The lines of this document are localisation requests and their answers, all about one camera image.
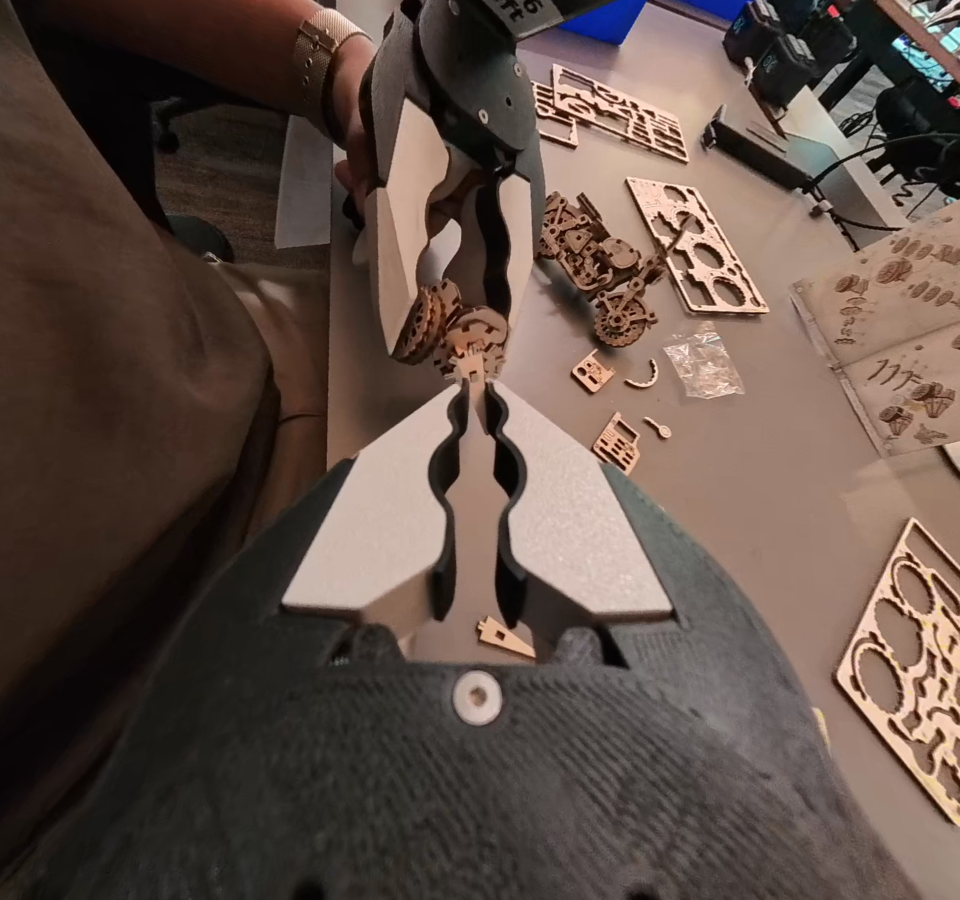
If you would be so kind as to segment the wooden slatted model sub-assembly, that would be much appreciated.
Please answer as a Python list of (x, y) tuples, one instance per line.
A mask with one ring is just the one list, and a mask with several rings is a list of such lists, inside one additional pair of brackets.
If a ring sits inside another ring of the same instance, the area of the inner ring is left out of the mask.
[(500, 377), (509, 338), (506, 318), (488, 306), (466, 306), (450, 279), (417, 289), (391, 357), (402, 364), (424, 362), (444, 379), (461, 377), (463, 362), (477, 358), (486, 379)]

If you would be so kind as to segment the small slotted wooden frame piece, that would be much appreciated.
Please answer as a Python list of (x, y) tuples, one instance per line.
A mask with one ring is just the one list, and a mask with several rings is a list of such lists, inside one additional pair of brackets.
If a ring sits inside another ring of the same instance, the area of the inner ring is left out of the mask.
[(614, 413), (594, 441), (591, 450), (603, 462), (630, 475), (640, 458), (640, 433)]

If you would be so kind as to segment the black chair base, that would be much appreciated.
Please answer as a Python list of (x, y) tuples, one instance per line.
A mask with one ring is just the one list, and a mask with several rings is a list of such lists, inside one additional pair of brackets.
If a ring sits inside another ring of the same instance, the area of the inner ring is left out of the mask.
[[(214, 93), (173, 96), (153, 104), (152, 139), (154, 149), (161, 154), (174, 154), (180, 149), (180, 140), (172, 128), (173, 120), (210, 109), (220, 103)], [(232, 264), (234, 248), (227, 236), (215, 225), (197, 216), (166, 213), (166, 220), (174, 238), (192, 253), (212, 264)]]

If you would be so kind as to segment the triangular wooden piece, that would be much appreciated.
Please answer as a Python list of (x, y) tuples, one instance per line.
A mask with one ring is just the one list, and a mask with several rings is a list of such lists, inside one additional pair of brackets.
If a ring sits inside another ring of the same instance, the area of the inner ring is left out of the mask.
[(534, 647), (510, 630), (492, 616), (481, 618), (476, 624), (477, 640), (489, 646), (522, 656), (531, 660), (536, 659)]

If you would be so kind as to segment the person's left forearm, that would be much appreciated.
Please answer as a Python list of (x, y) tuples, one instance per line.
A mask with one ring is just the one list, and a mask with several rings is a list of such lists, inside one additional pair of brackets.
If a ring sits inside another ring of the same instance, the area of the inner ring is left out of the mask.
[(292, 63), (314, 0), (45, 0), (71, 32), (299, 115)]

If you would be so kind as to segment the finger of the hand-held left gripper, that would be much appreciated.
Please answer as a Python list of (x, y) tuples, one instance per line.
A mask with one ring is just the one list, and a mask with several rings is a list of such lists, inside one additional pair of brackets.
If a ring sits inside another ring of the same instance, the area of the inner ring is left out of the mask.
[(463, 201), (463, 298), (513, 330), (534, 254), (534, 188), (519, 174), (474, 186)]
[(388, 354), (398, 350), (419, 292), (431, 206), (479, 173), (477, 162), (444, 142), (429, 114), (403, 101), (386, 184), (370, 195), (370, 291)]

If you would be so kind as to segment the grey desk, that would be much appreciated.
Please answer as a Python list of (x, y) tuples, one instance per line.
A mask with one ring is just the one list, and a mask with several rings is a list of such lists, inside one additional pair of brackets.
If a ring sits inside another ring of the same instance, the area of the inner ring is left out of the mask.
[[(570, 378), (597, 347), (593, 317), (560, 274), (534, 270), (503, 379), (589, 447), (613, 413), (641, 432), (633, 481), (726, 568), (762, 613), (824, 713), (834, 758), (877, 830), (926, 898), (958, 898), (958, 828), (947, 822), (834, 684), (834, 669), (906, 521), (917, 519), (958, 558), (958, 476), (938, 450), (881, 459), (837, 379), (810, 343), (789, 287), (851, 255), (830, 223), (809, 217), (738, 163), (699, 145), (719, 106), (749, 101), (720, 33), (645, 7), (620, 48), (565, 31), (528, 41), (531, 77), (568, 66), (678, 117), (689, 163), (649, 156), (581, 130), (575, 151), (543, 146), (548, 191), (585, 192), (615, 236), (651, 242), (627, 177), (699, 189), (770, 312), (716, 328), (744, 395), (688, 397), (664, 354), (694, 320), (668, 279), (649, 293), (658, 325), (604, 355), (616, 378), (595, 395)], [(645, 380), (649, 359), (656, 384)], [(662, 440), (643, 422), (669, 426)]]

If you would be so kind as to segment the wooden motorcycle model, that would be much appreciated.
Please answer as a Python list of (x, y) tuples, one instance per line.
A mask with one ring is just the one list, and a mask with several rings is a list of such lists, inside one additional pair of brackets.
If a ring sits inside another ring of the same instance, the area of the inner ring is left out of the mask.
[(593, 331), (604, 345), (629, 347), (658, 323), (646, 294), (665, 275), (665, 261), (613, 236), (584, 193), (547, 196), (534, 256), (557, 265), (594, 305)]

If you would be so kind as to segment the small clear plastic bag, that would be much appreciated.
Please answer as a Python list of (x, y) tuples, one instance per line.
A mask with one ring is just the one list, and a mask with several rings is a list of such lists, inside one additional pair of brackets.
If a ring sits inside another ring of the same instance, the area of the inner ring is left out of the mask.
[(715, 400), (746, 393), (738, 369), (711, 320), (671, 336), (663, 352), (691, 399)]

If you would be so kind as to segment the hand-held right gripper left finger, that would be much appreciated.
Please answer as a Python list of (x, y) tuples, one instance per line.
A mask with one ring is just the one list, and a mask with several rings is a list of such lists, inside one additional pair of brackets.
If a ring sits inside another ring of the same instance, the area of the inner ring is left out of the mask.
[(450, 385), (348, 463), (345, 478), (281, 599), (284, 611), (381, 625), (412, 654), (455, 654), (455, 513), (470, 422)]

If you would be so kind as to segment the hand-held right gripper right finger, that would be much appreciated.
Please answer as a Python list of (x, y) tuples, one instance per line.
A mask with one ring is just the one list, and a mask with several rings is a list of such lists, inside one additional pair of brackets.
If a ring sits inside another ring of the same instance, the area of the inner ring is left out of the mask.
[(498, 518), (494, 588), (508, 628), (554, 648), (574, 627), (659, 621), (673, 605), (610, 474), (590, 450), (511, 391), (486, 385)]

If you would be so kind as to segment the wooden sheet with mixed cutouts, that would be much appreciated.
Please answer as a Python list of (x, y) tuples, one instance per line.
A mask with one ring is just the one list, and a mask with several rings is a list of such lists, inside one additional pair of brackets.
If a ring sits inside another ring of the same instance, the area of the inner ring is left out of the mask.
[(690, 162), (676, 116), (573, 69), (553, 65), (549, 83), (532, 83), (541, 140), (575, 150), (584, 127), (664, 157)]

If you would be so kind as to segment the gold mesh wristwatch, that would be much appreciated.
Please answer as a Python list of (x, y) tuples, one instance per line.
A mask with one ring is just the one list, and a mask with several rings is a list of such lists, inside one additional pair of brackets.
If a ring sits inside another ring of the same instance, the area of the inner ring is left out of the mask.
[(321, 7), (300, 24), (292, 55), (298, 113), (341, 147), (346, 128), (335, 110), (334, 90), (344, 65), (345, 48), (353, 42), (373, 43), (365, 31), (342, 14)]

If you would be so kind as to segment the wooden sheet with round cutouts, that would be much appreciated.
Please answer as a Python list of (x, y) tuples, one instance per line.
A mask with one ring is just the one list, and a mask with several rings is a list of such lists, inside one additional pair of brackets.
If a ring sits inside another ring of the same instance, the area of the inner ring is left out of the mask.
[(688, 311), (770, 311), (698, 189), (628, 178), (626, 186), (657, 254)]

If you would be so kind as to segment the white paper sheet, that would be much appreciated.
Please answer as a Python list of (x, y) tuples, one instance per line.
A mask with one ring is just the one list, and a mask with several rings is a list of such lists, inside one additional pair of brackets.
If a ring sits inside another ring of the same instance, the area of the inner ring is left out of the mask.
[(334, 147), (309, 121), (287, 123), (276, 204), (277, 249), (330, 244)]

